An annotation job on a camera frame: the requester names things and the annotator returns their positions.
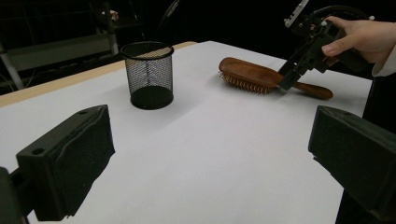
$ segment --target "pen holder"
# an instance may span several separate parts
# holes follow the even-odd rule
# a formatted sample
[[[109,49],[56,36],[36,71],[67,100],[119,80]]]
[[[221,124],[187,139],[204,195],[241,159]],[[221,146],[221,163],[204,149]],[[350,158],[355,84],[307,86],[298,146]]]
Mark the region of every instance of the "pen holder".
[[[172,103],[174,48],[164,43],[143,41],[120,49],[125,59],[132,105],[159,109]]]

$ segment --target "white sleeve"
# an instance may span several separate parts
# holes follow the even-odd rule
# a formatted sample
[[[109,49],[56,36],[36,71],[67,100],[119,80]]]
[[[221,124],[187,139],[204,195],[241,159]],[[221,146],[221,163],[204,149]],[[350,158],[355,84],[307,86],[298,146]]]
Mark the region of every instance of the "white sleeve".
[[[384,63],[376,63],[373,67],[373,77],[387,77],[396,73],[396,47],[393,47],[388,59]]]

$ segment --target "hairbrush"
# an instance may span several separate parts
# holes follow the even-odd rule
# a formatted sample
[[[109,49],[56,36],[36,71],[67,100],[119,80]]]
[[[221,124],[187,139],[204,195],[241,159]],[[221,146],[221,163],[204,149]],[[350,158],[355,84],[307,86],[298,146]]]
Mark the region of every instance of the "hairbrush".
[[[227,57],[219,64],[221,77],[229,84],[258,93],[270,93],[283,76],[277,71],[255,63]],[[323,100],[332,99],[332,91],[324,87],[296,82],[293,88]]]

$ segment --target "hand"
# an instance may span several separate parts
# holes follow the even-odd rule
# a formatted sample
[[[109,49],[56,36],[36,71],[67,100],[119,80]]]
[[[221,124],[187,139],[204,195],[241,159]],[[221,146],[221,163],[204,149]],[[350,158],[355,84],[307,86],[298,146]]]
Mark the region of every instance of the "hand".
[[[329,65],[338,60],[334,56],[347,49],[356,49],[368,63],[383,63],[396,44],[396,23],[389,21],[346,21],[330,16],[335,26],[344,29],[346,36],[322,47],[330,59]]]

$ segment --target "table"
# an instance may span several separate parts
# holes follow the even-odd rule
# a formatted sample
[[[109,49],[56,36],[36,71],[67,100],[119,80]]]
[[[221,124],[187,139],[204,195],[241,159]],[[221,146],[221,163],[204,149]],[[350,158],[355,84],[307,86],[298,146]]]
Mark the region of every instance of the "table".
[[[0,165],[15,170],[18,151],[77,111],[106,104],[116,153],[62,223],[334,223],[343,188],[308,152],[312,124],[318,105],[361,116],[371,81],[310,71],[300,81],[332,90],[331,100],[295,89],[260,95],[220,78],[225,57],[275,70],[285,62],[214,41],[177,49],[174,102],[152,111],[131,105],[119,63],[17,103],[0,97]]]

